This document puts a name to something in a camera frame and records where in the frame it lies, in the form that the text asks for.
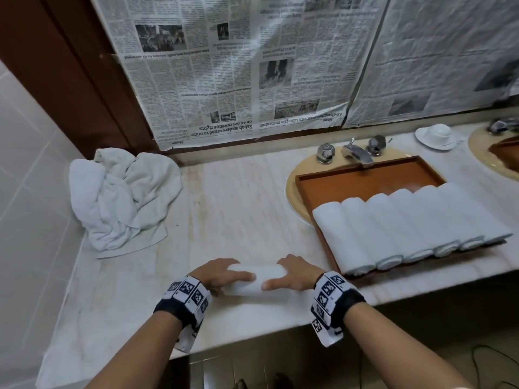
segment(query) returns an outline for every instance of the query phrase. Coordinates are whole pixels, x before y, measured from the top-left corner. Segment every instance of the crumpled towel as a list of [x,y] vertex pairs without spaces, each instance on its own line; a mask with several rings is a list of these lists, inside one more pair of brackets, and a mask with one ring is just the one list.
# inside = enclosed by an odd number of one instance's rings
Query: crumpled towel
[[93,161],[74,160],[69,185],[72,209],[93,247],[103,251],[100,258],[163,239],[167,233],[159,223],[182,189],[180,169],[172,159],[151,153],[135,157],[117,148],[98,149]]

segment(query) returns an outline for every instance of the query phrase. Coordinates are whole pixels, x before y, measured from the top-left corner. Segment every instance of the wristband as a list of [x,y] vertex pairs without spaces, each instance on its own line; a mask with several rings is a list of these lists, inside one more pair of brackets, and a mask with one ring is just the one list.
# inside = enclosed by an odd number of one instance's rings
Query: wristband
[[310,311],[315,317],[312,327],[325,347],[344,337],[344,316],[354,304],[365,301],[357,288],[337,272],[318,278]]
[[199,280],[191,276],[175,280],[168,288],[153,313],[167,311],[182,322],[182,331],[175,344],[176,349],[189,353],[211,300],[211,293]]

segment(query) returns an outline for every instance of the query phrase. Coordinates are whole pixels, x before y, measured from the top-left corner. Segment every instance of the wall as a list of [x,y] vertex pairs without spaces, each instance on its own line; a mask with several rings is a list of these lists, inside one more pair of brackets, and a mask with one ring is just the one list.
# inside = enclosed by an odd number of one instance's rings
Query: wall
[[34,387],[83,235],[68,165],[82,155],[0,61],[0,388]]

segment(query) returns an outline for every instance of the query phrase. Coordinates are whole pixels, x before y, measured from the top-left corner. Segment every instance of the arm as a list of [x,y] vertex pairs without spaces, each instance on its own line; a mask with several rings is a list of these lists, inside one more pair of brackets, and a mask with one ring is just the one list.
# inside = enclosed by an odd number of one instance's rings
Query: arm
[[[253,281],[248,272],[227,270],[236,259],[219,258],[193,270],[189,275],[197,278],[211,290],[234,281]],[[86,386],[86,389],[153,389],[173,352],[182,322],[165,311],[157,311],[122,346],[108,364]]]
[[[278,263],[288,274],[266,281],[263,290],[313,289],[325,272],[294,255],[288,255]],[[354,304],[346,312],[344,326],[390,388],[473,388],[453,366],[367,303]]]

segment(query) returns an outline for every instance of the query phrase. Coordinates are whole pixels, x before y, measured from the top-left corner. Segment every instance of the brown tray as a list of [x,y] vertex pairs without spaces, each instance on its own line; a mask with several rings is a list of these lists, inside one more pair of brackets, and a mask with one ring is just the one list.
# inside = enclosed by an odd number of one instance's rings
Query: brown tray
[[499,158],[508,169],[519,172],[519,137],[512,137],[495,143],[488,149]]
[[[325,170],[323,172],[309,173],[299,175],[295,178],[295,183],[302,200],[310,214],[315,231],[324,247],[324,251],[328,257],[328,261],[332,268],[340,272],[337,261],[324,238],[324,235],[317,225],[312,211],[328,202],[342,202],[350,197],[360,197],[363,201],[367,201],[373,195],[379,193],[391,194],[401,188],[406,188],[412,192],[424,186],[438,187],[445,183],[445,180],[431,166],[426,163],[420,156],[412,156],[399,158],[375,163],[370,168],[364,168],[362,165],[349,165],[338,169]],[[470,251],[455,251],[447,257],[457,257],[468,252],[487,248],[488,246],[475,248]],[[396,266],[406,267],[420,264],[428,259],[443,259],[430,257],[413,263],[403,263]],[[351,280],[357,280],[365,276],[373,276],[387,272],[387,270],[374,269],[373,271],[361,276],[347,276]]]

